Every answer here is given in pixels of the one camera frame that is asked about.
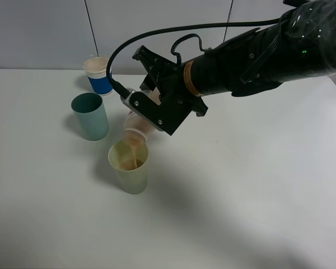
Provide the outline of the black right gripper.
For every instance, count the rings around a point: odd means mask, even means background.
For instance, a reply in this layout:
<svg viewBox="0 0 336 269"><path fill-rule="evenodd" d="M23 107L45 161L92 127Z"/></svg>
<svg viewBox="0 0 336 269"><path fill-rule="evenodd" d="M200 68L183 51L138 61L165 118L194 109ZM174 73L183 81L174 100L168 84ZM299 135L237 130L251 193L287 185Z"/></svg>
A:
<svg viewBox="0 0 336 269"><path fill-rule="evenodd" d="M140 46L132 58L139 61L147 75L139 89L149 96L156 104L167 100L191 106L196 116L205 116L208 107L201 97L195 93L193 82L193 65L195 60L176 64L146 48Z"/></svg>

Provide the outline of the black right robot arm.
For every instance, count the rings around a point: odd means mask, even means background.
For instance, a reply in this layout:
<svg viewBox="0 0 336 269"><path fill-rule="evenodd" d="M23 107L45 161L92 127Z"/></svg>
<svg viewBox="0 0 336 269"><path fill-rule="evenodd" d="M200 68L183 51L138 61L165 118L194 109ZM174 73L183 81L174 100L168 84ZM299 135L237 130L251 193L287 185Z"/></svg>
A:
<svg viewBox="0 0 336 269"><path fill-rule="evenodd" d="M203 115L203 96L245 97L336 73L336 1L307 2L271 27L252 29L188 61L170 62L145 47L133 57L147 70L168 113L186 105Z"/></svg>

